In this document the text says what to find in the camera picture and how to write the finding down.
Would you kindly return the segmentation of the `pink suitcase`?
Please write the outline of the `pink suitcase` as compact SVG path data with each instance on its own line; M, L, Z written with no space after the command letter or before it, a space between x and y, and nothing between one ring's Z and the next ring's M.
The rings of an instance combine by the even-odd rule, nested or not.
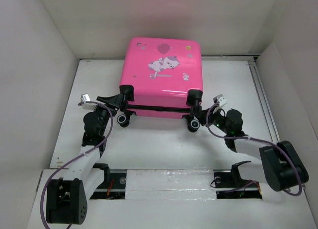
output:
M135 37L121 74L120 125L130 115L187 120L196 132L201 123L203 73L200 45L191 40Z

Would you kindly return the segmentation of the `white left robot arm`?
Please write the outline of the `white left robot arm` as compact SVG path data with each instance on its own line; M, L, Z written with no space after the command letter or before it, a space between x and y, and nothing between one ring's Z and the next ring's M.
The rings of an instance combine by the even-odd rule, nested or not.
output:
M113 117L122 106L122 93L112 97L90 100L88 94L80 98L79 106L89 112L84 116L81 149L75 158L63 163L47 180L40 199L40 216L45 228L49 224L81 225L87 216L87 201L97 187L109 185L111 176L107 164L98 164Z

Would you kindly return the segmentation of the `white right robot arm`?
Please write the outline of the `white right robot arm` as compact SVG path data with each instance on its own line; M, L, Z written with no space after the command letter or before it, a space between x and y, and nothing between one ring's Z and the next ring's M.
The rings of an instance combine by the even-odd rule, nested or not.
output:
M215 105L196 114L199 122L215 137L223 139L227 148L259 158L270 188L291 196L300 196L309 174L289 141L273 143L251 137L242 130L242 114L231 109L225 115Z

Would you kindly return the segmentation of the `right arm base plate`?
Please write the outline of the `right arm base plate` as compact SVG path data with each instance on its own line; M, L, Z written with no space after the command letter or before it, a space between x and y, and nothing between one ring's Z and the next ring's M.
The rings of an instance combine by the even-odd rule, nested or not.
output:
M262 199L259 182L240 175L239 167L246 163L251 161L237 162L230 169L213 170L210 187L216 189L217 199Z

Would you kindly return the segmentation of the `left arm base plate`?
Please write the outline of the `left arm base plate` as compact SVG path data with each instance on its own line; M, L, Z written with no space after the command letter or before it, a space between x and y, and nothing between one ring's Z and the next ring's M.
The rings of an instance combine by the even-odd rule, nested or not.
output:
M108 164L96 163L94 169L102 170L104 181L97 187L91 200L124 200L126 193L127 170L110 169Z

